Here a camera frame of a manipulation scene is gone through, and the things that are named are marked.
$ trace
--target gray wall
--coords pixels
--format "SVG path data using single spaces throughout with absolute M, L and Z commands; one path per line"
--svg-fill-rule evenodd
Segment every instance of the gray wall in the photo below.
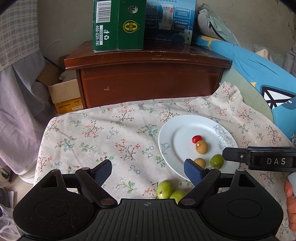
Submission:
M 237 37 L 242 47 L 266 46 L 282 54 L 293 44 L 294 17 L 276 0 L 198 0 L 208 4 Z M 57 63 L 84 41 L 92 39 L 93 0 L 39 0 L 40 49 Z

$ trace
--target finger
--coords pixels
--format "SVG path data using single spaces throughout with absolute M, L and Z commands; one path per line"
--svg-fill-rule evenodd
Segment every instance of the finger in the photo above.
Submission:
M 291 223 L 289 221 L 289 228 L 293 231 L 293 232 L 296 232 L 296 223 Z
M 284 183 L 284 192 L 286 197 L 290 197 L 293 195 L 293 186 L 289 181 L 285 181 Z
M 288 213 L 296 213 L 296 197 L 294 195 L 287 197 Z
M 288 220 L 289 222 L 296 224 L 296 213 L 288 213 Z

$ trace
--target black zipper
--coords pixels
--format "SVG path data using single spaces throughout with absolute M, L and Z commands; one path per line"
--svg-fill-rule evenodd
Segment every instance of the black zipper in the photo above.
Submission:
M 212 23 L 211 23 L 211 22 L 209 22 L 209 23 L 210 23 L 209 28 L 211 28 L 211 29 L 214 31 L 214 33 L 215 33 L 220 39 L 222 39 L 222 40 L 224 40 L 225 42 L 227 42 L 224 38 L 222 38 L 222 36 L 221 36 L 220 34 L 218 34 L 218 32 L 216 31 L 216 29 L 214 28 L 214 26 L 212 25 Z

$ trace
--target plate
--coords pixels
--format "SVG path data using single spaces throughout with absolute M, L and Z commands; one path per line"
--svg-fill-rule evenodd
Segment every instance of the plate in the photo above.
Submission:
M 208 144 L 206 154 L 202 155 L 196 151 L 192 142 L 195 135 L 202 136 Z M 188 179 L 184 173 L 184 161 L 187 158 L 203 158 L 206 167 L 209 167 L 211 158 L 216 154 L 222 154 L 224 148 L 237 148 L 232 135 L 223 126 L 200 115 L 179 115 L 170 119 L 160 129 L 158 146 L 167 165 L 184 179 Z M 225 161 L 220 171 L 234 173 L 238 167 L 238 162 Z

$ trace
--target yellow logo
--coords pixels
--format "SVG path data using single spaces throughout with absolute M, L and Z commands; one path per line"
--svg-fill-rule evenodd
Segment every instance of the yellow logo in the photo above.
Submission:
M 140 28 L 140 25 L 133 20 L 128 20 L 123 24 L 123 30 L 127 33 L 133 33 Z

